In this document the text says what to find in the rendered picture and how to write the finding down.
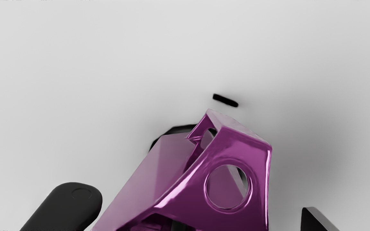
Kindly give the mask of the purple faceted mug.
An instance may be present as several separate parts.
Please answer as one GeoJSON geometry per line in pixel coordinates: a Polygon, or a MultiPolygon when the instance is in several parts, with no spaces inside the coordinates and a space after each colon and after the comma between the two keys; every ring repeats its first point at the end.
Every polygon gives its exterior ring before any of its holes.
{"type": "Polygon", "coordinates": [[[163,135],[92,231],[268,231],[272,146],[208,109],[189,133],[163,135]]]}

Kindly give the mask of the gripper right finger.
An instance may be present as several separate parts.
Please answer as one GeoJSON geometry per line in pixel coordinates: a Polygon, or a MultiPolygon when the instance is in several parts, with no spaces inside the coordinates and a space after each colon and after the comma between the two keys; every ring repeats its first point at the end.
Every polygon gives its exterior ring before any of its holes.
{"type": "Polygon", "coordinates": [[[316,207],[303,207],[301,212],[301,231],[340,231],[316,207]]]}

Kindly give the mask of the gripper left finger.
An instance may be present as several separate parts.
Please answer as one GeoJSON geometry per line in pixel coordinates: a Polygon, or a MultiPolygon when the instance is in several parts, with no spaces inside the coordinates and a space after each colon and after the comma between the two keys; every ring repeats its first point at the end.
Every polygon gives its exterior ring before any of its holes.
{"type": "Polygon", "coordinates": [[[68,182],[55,187],[20,231],[84,231],[102,208],[101,192],[88,184],[68,182]]]}

